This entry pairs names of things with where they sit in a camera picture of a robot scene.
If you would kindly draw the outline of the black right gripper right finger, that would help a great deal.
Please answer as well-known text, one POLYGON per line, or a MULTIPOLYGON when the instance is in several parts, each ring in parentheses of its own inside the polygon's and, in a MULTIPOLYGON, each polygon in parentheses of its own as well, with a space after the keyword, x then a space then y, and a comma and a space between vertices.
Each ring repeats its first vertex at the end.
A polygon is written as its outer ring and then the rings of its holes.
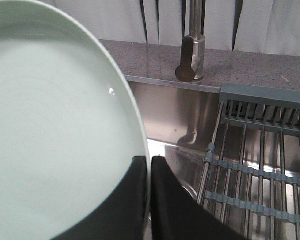
POLYGON ((150 208, 154 240, 245 239, 199 206, 162 156, 151 162, 150 208))

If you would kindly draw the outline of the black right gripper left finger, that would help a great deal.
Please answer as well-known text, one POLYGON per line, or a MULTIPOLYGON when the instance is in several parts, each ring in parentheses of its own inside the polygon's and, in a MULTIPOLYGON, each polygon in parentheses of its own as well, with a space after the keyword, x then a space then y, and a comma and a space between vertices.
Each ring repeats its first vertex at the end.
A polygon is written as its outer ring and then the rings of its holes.
POLYGON ((148 168, 135 156, 109 197, 91 214, 55 240, 142 240, 148 212, 148 168))

